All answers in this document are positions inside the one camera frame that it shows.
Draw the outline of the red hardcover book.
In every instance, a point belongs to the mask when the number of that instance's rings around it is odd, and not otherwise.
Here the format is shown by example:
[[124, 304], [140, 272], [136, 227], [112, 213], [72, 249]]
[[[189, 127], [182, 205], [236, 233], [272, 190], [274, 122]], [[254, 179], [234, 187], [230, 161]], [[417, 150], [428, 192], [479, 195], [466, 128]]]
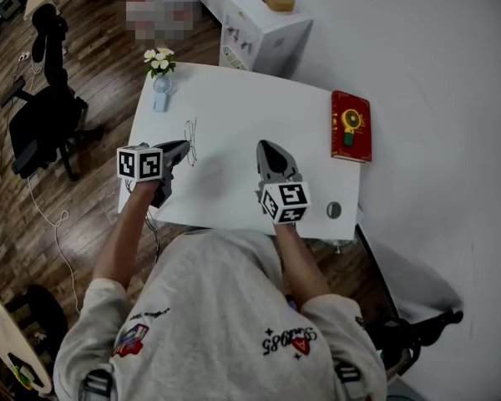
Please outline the red hardcover book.
[[[365, 127], [354, 134], [351, 147], [343, 144], [341, 116], [347, 109], [355, 109], [365, 122]], [[331, 157], [361, 163], [372, 161], [371, 107], [366, 99], [339, 90], [331, 93]]]

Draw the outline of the white flowers in pot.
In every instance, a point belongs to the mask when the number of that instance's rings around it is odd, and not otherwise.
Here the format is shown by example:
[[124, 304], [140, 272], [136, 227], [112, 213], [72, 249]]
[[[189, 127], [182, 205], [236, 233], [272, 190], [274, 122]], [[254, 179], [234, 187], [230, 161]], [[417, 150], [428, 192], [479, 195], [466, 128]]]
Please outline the white flowers in pot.
[[169, 48], [155, 48], [144, 52], [145, 72], [151, 78], [158, 75], [165, 76], [168, 72], [174, 72], [176, 62], [175, 53]]

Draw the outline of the round white table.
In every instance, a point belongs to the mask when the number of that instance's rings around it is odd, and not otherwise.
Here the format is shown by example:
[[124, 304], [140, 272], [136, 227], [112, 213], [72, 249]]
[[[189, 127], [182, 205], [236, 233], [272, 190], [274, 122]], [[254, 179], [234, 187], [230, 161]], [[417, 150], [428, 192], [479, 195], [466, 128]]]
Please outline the round white table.
[[40, 395], [53, 392], [53, 365], [68, 331], [68, 321], [57, 300], [46, 288], [31, 285], [4, 304], [0, 300], [0, 358], [17, 381]]

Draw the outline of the white water dispenser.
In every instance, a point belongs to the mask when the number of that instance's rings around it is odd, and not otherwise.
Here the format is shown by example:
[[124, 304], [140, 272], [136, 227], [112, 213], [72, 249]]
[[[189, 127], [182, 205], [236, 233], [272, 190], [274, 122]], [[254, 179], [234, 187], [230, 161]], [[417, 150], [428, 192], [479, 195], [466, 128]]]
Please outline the white water dispenser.
[[310, 25], [309, 13], [298, 4], [281, 13], [262, 0], [225, 0], [219, 65], [279, 76]]

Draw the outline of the person's grey printed shirt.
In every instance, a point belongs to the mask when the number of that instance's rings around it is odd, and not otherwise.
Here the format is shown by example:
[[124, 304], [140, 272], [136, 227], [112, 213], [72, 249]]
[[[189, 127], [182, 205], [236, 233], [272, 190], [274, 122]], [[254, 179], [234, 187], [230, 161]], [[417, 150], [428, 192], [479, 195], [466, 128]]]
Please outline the person's grey printed shirt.
[[[335, 367], [356, 367], [342, 384]], [[93, 280], [53, 372], [60, 401], [95, 369], [120, 401], [385, 401], [387, 378], [360, 307], [328, 294], [289, 306], [270, 238], [196, 231], [163, 251], [136, 302]]]

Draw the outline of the person's left forearm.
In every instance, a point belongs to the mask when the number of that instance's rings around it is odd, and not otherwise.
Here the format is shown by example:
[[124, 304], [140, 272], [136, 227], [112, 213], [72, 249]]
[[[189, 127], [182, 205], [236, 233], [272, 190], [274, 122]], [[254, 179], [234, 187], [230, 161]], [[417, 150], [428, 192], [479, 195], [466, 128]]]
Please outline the person's left forearm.
[[135, 185], [100, 252], [94, 267], [94, 280], [109, 279], [119, 283], [124, 290], [128, 289], [134, 275], [144, 220], [158, 185], [157, 180], [142, 181]]

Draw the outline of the yellow green handheld fan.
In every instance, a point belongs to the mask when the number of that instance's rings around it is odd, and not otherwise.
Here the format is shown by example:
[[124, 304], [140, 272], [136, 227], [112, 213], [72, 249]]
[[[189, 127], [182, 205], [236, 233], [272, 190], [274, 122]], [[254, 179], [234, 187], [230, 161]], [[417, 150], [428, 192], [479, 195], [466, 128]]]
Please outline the yellow green handheld fan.
[[344, 128], [343, 144], [351, 147], [356, 131], [365, 127], [364, 119], [355, 109], [347, 109], [342, 113], [341, 121]]

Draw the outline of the person's right forearm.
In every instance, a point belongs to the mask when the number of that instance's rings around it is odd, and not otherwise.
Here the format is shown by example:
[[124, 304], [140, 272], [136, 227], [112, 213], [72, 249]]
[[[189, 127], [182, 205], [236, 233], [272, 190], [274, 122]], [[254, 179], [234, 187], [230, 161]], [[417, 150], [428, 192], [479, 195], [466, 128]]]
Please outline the person's right forearm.
[[321, 273], [305, 242], [293, 224], [274, 225], [280, 247], [288, 286], [296, 305], [302, 308], [315, 297], [331, 294], [326, 278]]

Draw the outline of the light blue handheld fan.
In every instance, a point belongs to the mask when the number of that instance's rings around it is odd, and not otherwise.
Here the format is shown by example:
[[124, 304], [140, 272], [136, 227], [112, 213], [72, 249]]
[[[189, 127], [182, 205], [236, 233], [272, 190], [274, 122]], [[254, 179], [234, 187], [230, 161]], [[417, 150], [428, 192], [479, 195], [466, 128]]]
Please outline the light blue handheld fan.
[[154, 112], [164, 113], [166, 111], [172, 86], [172, 80], [167, 75], [160, 74], [154, 79]]

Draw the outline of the black office chair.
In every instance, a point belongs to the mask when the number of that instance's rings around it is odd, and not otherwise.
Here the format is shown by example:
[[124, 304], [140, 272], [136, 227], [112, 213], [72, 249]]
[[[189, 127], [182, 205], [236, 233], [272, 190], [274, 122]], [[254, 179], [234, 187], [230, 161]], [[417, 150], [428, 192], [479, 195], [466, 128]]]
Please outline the black office chair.
[[20, 77], [2, 99], [2, 107], [14, 98], [24, 102], [9, 122], [14, 154], [12, 170], [27, 179], [60, 157], [69, 179], [76, 181], [78, 175], [73, 173], [68, 158], [71, 141], [83, 138], [99, 141], [104, 130], [79, 128], [88, 104], [68, 86], [68, 72], [63, 66], [63, 42], [68, 32], [64, 18], [54, 5], [45, 3], [33, 13], [32, 23], [37, 32], [33, 61], [43, 63], [48, 86], [30, 94], [24, 90], [25, 81]]

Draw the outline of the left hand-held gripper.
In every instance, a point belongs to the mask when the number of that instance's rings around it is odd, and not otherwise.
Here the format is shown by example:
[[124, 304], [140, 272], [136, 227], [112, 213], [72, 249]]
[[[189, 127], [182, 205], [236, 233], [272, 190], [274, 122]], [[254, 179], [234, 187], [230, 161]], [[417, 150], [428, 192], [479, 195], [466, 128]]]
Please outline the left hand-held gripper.
[[172, 140], [149, 147], [146, 144], [120, 147], [116, 151], [117, 176], [129, 182], [158, 181], [151, 205], [160, 208], [172, 193], [172, 169], [189, 153], [188, 140]]

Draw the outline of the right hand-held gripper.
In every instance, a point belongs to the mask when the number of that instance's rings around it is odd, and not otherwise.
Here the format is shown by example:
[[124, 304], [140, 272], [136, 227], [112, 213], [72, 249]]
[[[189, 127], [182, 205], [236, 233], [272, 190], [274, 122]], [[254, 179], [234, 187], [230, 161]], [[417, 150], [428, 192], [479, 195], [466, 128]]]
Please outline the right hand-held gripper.
[[256, 160], [263, 180], [256, 192], [262, 213], [269, 216], [273, 224], [301, 221], [311, 206], [311, 195], [294, 157], [278, 144], [260, 140]]

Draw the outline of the clear-framed eyeglasses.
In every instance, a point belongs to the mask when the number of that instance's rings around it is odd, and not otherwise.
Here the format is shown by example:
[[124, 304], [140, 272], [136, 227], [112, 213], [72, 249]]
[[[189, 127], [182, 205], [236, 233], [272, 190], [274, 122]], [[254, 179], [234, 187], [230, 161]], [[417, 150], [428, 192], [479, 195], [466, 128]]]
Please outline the clear-framed eyeglasses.
[[197, 154], [195, 148], [195, 131], [196, 131], [197, 118], [189, 119], [185, 122], [185, 140], [190, 143], [190, 151], [186, 156], [187, 162], [191, 167], [197, 163]]

